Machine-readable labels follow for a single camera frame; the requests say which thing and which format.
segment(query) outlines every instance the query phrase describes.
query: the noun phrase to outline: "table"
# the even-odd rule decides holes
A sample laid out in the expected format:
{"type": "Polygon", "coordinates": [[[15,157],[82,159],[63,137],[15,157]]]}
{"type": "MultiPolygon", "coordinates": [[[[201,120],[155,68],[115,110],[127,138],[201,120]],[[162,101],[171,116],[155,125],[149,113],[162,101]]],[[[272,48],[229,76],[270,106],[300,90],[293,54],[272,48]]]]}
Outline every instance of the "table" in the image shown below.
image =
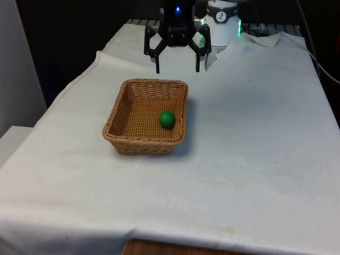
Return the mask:
{"type": "Polygon", "coordinates": [[[122,255],[246,255],[146,240],[131,240],[122,255]]]}
{"type": "Polygon", "coordinates": [[[243,37],[196,73],[190,49],[167,48],[157,75],[142,48],[125,25],[0,169],[1,239],[26,254],[119,254],[129,239],[338,254],[340,132],[308,53],[243,37]],[[171,155],[120,156],[101,136],[138,77],[189,84],[171,155]]]}

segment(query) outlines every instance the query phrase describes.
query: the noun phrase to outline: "dark background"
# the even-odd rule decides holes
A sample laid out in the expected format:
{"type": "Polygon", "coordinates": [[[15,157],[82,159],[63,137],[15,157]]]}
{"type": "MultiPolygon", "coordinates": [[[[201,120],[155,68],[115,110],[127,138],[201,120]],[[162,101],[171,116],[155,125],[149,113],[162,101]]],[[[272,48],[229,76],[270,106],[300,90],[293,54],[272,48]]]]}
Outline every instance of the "dark background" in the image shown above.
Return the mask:
{"type": "MultiPolygon", "coordinates": [[[[295,0],[254,0],[261,22],[298,24],[295,0]]],[[[301,0],[320,64],[340,79],[340,0],[301,0]]],[[[17,0],[47,105],[95,59],[97,50],[129,19],[158,19],[159,0],[17,0]]],[[[197,16],[205,15],[198,0],[197,16]]],[[[240,6],[243,22],[259,23],[251,2],[240,6]]],[[[340,125],[340,85],[325,75],[321,83],[340,125]]]]}

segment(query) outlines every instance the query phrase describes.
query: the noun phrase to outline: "wooden floor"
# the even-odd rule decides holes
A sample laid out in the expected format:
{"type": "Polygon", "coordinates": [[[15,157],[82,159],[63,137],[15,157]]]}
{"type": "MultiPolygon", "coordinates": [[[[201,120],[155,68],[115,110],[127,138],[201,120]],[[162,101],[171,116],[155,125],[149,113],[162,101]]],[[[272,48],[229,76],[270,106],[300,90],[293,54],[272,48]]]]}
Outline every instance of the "wooden floor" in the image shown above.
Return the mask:
{"type": "Polygon", "coordinates": [[[124,248],[123,255],[246,255],[228,251],[201,249],[169,243],[131,240],[124,248]]]}

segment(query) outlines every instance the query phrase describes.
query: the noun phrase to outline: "black cable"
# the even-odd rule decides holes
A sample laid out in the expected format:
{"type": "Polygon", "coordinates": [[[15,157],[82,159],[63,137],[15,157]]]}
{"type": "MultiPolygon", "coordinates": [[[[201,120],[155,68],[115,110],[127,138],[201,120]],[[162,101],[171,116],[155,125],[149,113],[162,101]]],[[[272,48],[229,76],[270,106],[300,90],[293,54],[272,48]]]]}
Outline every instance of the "black cable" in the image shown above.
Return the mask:
{"type": "Polygon", "coordinates": [[[310,32],[310,29],[309,29],[309,26],[308,26],[308,23],[307,23],[307,19],[304,15],[304,12],[303,12],[303,8],[301,6],[301,3],[300,3],[300,0],[296,0],[296,4],[299,8],[299,11],[301,13],[301,16],[302,16],[302,20],[303,20],[303,23],[304,23],[304,26],[307,30],[307,35],[308,35],[308,39],[309,39],[309,43],[310,43],[310,46],[312,48],[312,52],[313,52],[313,56],[314,56],[314,60],[315,60],[315,64],[317,66],[317,74],[318,74],[318,77],[320,79],[320,65],[319,65],[319,61],[318,61],[318,58],[317,58],[317,53],[315,51],[315,47],[314,47],[314,42],[313,42],[313,38],[312,38],[312,34],[310,32]]]}

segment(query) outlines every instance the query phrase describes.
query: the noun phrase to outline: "robotic arm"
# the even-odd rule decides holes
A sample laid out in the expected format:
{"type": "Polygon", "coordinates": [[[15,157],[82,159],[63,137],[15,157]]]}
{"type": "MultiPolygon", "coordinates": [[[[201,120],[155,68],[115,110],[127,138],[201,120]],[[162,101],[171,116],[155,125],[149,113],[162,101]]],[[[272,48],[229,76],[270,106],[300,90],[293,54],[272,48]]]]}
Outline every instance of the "robotic arm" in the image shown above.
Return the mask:
{"type": "Polygon", "coordinates": [[[200,71],[200,57],[211,53],[210,28],[204,24],[196,28],[194,24],[196,0],[163,0],[160,8],[160,26],[158,29],[145,27],[144,54],[155,58],[156,72],[159,73],[159,55],[167,47],[188,46],[196,53],[196,72],[200,71]],[[205,38],[203,47],[199,47],[193,37],[199,32],[205,38]],[[161,42],[155,49],[150,48],[150,39],[159,34],[161,42]]]}

